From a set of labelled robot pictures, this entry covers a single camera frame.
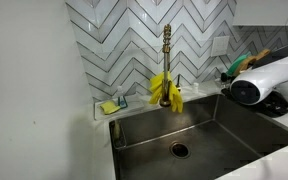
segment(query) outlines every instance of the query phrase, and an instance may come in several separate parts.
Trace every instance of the drain strainer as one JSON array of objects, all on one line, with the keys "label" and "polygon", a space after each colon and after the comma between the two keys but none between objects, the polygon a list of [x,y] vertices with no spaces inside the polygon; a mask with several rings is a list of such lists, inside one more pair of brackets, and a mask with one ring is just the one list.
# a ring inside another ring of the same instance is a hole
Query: drain strainer
[{"label": "drain strainer", "polygon": [[191,154],[189,149],[184,144],[177,143],[177,142],[173,143],[170,146],[170,151],[173,156],[180,158],[180,159],[188,158]]}]

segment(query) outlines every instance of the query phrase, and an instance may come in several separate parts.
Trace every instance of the chevron tile backsplash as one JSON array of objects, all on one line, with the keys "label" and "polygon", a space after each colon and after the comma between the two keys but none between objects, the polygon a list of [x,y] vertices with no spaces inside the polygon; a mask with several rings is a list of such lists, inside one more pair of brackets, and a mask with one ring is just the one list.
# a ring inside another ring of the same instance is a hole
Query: chevron tile backsplash
[{"label": "chevron tile backsplash", "polygon": [[[66,0],[94,99],[150,93],[163,70],[163,27],[172,26],[171,74],[182,86],[218,78],[241,54],[288,44],[287,27],[233,27],[236,0]],[[210,57],[214,37],[228,54]]]}]

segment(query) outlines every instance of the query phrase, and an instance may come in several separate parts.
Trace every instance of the faucet spout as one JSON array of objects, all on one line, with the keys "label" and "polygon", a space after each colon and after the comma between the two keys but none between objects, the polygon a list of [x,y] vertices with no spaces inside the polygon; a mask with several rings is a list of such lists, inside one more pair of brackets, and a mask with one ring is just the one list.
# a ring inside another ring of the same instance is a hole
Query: faucet spout
[{"label": "faucet spout", "polygon": [[164,53],[164,79],[162,82],[162,97],[160,99],[160,105],[168,107],[171,105],[169,99],[169,87],[170,81],[168,80],[168,71],[170,70],[170,40],[171,40],[171,25],[167,24],[164,26],[163,35],[163,53]]}]

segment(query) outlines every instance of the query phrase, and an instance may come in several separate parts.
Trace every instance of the sink basin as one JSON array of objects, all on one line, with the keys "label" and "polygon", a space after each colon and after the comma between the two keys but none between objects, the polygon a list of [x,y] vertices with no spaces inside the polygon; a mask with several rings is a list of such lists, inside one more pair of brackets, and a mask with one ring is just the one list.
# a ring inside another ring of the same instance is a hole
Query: sink basin
[{"label": "sink basin", "polygon": [[119,180],[209,180],[288,146],[288,128],[222,95],[110,122]]}]

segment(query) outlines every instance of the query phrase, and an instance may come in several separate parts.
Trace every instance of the wall outlet cover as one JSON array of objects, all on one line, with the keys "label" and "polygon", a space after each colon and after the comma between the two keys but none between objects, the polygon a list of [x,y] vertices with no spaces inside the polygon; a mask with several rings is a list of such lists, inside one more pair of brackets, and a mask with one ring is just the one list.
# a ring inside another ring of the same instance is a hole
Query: wall outlet cover
[{"label": "wall outlet cover", "polygon": [[213,40],[211,56],[226,55],[229,40],[230,36],[215,37]]}]

